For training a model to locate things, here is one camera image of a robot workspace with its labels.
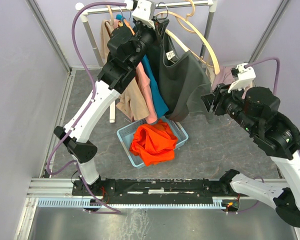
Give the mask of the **white hanger of grey shirt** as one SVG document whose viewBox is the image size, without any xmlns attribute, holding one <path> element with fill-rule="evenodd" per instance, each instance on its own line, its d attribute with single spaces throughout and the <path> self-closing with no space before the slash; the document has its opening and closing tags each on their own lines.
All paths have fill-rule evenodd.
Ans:
<svg viewBox="0 0 300 240">
<path fill-rule="evenodd" d="M 158 18 L 158 20 L 159 21 L 163 21 L 163 20 L 165 20 L 165 19 L 167 19 L 168 18 L 168 16 L 169 16 L 169 10 L 168 10 L 168 7 L 167 7 L 167 5 L 164 3 L 164 2 L 159 2 L 158 4 L 157 4 L 157 6 L 159 7 L 160 5 L 162 5 L 162 6 L 164 6 L 165 7 L 165 9 L 166 9 L 166 16 L 165 17 L 163 17 L 163 13 L 158 13 L 157 15 L 161 15 L 159 18 Z M 181 49 L 186 53 L 186 52 L 188 52 L 190 49 L 174 34 L 174 33 L 172 33 L 170 30 L 168 30 L 167 28 L 165 29 L 165 34 L 167 35 L 167 36 L 169 36 L 172 40 L 174 40 L 180 47 L 181 47 Z M 167 53 L 166 53 L 166 57 L 167 57 L 167 59 L 170 61 L 170 62 L 172 62 L 172 63 L 175 63 L 175 61 L 173 60 L 173 58 L 175 58 L 175 57 L 177 57 L 177 54 L 176 54 L 176 51 L 175 50 L 170 50 L 170 51 L 168 51 Z"/>
</svg>

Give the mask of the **beige plastic hanger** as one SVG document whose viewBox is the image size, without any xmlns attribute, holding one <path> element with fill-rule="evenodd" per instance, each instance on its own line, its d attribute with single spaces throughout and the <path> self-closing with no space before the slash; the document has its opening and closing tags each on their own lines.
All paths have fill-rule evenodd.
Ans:
<svg viewBox="0 0 300 240">
<path fill-rule="evenodd" d="M 188 0 L 188 2 L 192 8 L 192 12 L 187 13 L 186 17 L 182 17 L 179 14 L 177 14 L 175 12 L 171 12 L 171 11 L 168 11 L 168 14 L 174 16 L 184 30 L 186 30 L 187 32 L 192 33 L 192 34 L 196 34 L 200 38 L 200 40 L 202 42 L 202 46 L 207 49 L 207 51 L 210 55 L 210 58 L 212 60 L 212 65 L 210 65 L 204 61 L 204 53 L 203 52 L 200 53 L 200 56 L 195 54 L 191 49 L 189 49 L 188 52 L 191 52 L 200 62 L 205 64 L 207 67 L 214 68 L 214 73 L 217 75 L 220 72 L 220 66 L 219 66 L 219 62 L 218 62 L 217 56 L 216 56 L 213 48 L 211 47 L 211 45 L 209 44 L 207 39 L 200 33 L 200 31 L 192 23 L 190 23 L 188 21 L 188 19 L 195 14 L 196 1 Z"/>
</svg>

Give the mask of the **dark grey t shirt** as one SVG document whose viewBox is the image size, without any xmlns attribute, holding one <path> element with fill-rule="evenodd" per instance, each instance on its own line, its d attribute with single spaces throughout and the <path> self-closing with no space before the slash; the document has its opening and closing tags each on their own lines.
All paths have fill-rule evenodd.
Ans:
<svg viewBox="0 0 300 240">
<path fill-rule="evenodd" d="M 171 37 L 165 34 L 160 47 L 149 48 L 147 58 L 168 107 L 167 119 L 181 122 L 189 114 L 211 116 L 201 97 L 211 92 L 212 84 L 206 68 L 190 51 L 178 56 Z"/>
</svg>

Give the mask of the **blue t shirt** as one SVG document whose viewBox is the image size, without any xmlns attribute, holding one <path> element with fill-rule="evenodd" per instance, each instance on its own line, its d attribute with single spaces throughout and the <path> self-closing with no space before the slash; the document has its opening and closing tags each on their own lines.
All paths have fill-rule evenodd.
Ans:
<svg viewBox="0 0 300 240">
<path fill-rule="evenodd" d="M 158 87 L 156 79 L 153 75 L 153 71 L 150 67 L 148 57 L 144 56 L 143 59 L 141 60 L 141 63 L 143 65 L 146 75 L 150 79 L 150 89 L 151 89 L 151 93 L 152 93 L 154 109 L 157 114 L 157 119 L 159 119 L 166 114 L 166 112 L 169 110 L 169 108 L 166 105 L 166 103 L 164 102 L 164 100 L 160 94 L 159 87 Z"/>
</svg>

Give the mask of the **orange t shirt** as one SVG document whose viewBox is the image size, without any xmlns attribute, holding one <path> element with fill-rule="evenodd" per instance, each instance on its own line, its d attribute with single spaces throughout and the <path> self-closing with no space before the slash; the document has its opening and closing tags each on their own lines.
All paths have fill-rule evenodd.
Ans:
<svg viewBox="0 0 300 240">
<path fill-rule="evenodd" d="M 129 151 L 148 167 L 173 160 L 177 142 L 169 124 L 159 119 L 155 124 L 146 123 L 137 128 Z"/>
</svg>

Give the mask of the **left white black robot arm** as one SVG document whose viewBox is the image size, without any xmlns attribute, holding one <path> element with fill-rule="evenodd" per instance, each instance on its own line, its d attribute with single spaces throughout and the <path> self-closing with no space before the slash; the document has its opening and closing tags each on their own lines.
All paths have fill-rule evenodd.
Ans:
<svg viewBox="0 0 300 240">
<path fill-rule="evenodd" d="M 85 180 L 83 189 L 89 195 L 96 195 L 101 189 L 94 161 L 98 148 L 90 142 L 90 135 L 106 109 L 136 76 L 137 66 L 150 47 L 163 41 L 169 22 L 155 17 L 153 27 L 135 20 L 135 31 L 127 26 L 115 28 L 107 43 L 107 62 L 93 82 L 91 94 L 66 126 L 57 126 L 53 131 L 73 157 Z"/>
</svg>

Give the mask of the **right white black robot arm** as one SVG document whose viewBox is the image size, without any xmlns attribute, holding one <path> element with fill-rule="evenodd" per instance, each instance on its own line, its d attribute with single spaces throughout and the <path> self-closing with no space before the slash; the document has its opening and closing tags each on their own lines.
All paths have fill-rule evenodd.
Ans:
<svg viewBox="0 0 300 240">
<path fill-rule="evenodd" d="M 222 83 L 201 100 L 209 113 L 227 114 L 243 128 L 288 184 L 274 187 L 232 169 L 228 171 L 232 176 L 219 183 L 221 193 L 252 197 L 273 208 L 287 224 L 300 228 L 300 131 L 278 111 L 280 99 L 269 88 L 252 87 L 243 93 Z"/>
</svg>

